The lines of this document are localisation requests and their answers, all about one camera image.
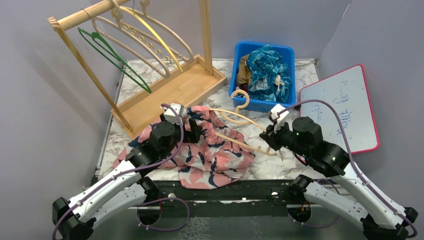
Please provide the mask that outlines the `yellow hanger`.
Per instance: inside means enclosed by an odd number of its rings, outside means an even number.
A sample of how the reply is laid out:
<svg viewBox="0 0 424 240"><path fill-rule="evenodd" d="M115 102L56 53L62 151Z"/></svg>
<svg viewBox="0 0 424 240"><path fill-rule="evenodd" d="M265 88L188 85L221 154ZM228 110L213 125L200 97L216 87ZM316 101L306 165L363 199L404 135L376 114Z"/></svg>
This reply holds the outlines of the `yellow hanger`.
<svg viewBox="0 0 424 240"><path fill-rule="evenodd" d="M130 10L128 7L125 6L119 6L119 8L122 11L125 11L127 13L129 13L130 15L132 15L134 18L136 18L140 23L142 23L155 37L156 39L160 42L160 44L162 45L162 47L170 54L170 56L172 57L173 61L176 64L176 68L182 73L183 69L179 63L179 61L177 60L176 56L174 55L174 53L171 51L171 49L169 48L169 46L164 42L164 40L159 36L159 34L145 21L143 20L140 16L138 16L134 10Z"/></svg>

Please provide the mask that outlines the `mustard brown shorts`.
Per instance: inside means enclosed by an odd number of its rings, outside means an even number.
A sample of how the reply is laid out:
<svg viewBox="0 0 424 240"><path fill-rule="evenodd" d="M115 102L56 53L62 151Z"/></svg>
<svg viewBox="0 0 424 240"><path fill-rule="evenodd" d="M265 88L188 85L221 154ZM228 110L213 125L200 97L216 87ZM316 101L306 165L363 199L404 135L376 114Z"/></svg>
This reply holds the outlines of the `mustard brown shorts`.
<svg viewBox="0 0 424 240"><path fill-rule="evenodd" d="M243 56L238 64L238 72L236 75L237 86L250 85L252 82L252 73L247 65L247 59L250 55Z"/></svg>

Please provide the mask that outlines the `teal patterned shorts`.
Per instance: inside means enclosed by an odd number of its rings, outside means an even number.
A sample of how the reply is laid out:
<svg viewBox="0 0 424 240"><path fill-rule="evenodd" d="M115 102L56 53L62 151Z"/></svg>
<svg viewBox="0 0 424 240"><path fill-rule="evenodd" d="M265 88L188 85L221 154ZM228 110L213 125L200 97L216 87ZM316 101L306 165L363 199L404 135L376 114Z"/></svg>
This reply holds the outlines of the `teal patterned shorts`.
<svg viewBox="0 0 424 240"><path fill-rule="evenodd" d="M271 45L266 44L252 51L246 66L251 73L248 94L251 98L287 104L290 100L292 77L289 65Z"/></svg>

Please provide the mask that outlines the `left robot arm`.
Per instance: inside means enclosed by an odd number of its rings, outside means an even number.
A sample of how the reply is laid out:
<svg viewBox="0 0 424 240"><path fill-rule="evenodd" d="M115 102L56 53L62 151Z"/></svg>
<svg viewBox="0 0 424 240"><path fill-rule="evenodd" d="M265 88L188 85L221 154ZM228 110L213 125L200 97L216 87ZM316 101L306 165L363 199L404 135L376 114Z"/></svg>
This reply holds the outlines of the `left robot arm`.
<svg viewBox="0 0 424 240"><path fill-rule="evenodd" d="M69 199L56 199L52 204L52 239L60 234L64 240L87 240L119 212L157 202L159 189L148 174L171 160L184 143L199 142L202 127L191 118L188 126L185 128L180 118L176 123L163 120L153 124L146 139L131 145L107 176Z"/></svg>

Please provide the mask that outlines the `green hanger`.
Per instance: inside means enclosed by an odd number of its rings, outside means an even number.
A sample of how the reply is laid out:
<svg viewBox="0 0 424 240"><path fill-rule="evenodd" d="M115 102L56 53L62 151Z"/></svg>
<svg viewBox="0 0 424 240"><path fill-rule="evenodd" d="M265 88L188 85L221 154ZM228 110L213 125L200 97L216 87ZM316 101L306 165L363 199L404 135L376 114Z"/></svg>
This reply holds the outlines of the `green hanger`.
<svg viewBox="0 0 424 240"><path fill-rule="evenodd" d="M77 28L81 37L100 55L113 64L118 70L128 76L134 83L143 90L152 93L151 88L146 81L113 49L108 41L97 31L89 32L80 27Z"/></svg>

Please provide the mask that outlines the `pink floral shorts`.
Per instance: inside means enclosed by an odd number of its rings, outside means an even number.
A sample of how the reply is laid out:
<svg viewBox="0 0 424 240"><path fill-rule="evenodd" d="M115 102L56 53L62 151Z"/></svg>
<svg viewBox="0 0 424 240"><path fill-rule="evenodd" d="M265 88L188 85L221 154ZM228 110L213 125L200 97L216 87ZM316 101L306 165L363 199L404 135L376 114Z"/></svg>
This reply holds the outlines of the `pink floral shorts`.
<svg viewBox="0 0 424 240"><path fill-rule="evenodd" d="M253 163L255 152L248 147L244 135L222 122L217 113L206 106L184 108L183 118L192 118L202 127L198 143L183 143L179 152L158 168L176 168L181 185L187 189L213 190L238 181ZM118 155L113 168L130 152L136 141L142 142L157 119L142 130Z"/></svg>

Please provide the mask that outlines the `comic print shorts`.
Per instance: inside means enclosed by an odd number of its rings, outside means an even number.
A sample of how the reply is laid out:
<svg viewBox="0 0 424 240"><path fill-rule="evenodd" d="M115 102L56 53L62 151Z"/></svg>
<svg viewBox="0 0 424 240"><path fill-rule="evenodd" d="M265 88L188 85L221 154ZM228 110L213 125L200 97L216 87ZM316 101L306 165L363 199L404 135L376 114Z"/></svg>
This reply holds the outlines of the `comic print shorts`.
<svg viewBox="0 0 424 240"><path fill-rule="evenodd" d="M240 85L238 85L235 89L236 90L242 90L242 91L244 91L244 92L246 92L247 94L249 93L249 88L248 88L248 84L247 83L243 83L243 84L240 84ZM236 97L239 97L239 98L246 98L246 95L245 94L243 94L243 93L236 93L236 95L235 95Z"/></svg>

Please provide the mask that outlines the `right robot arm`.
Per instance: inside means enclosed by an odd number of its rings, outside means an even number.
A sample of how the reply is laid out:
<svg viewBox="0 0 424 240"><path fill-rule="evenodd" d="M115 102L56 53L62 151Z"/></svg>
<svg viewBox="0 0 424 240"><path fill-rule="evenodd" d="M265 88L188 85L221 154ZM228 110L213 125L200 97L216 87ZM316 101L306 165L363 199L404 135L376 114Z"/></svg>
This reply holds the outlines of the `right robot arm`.
<svg viewBox="0 0 424 240"><path fill-rule="evenodd" d="M348 153L323 139L321 126L309 117L298 117L292 128L286 122L275 130L269 125L259 136L274 150L282 147L304 157L305 164L343 187L355 200L350 200L321 186L305 175L299 175L289 186L289 199L300 204L304 200L321 205L353 223L368 240L405 240L414 238L412 226L418 212L403 207L373 184Z"/></svg>

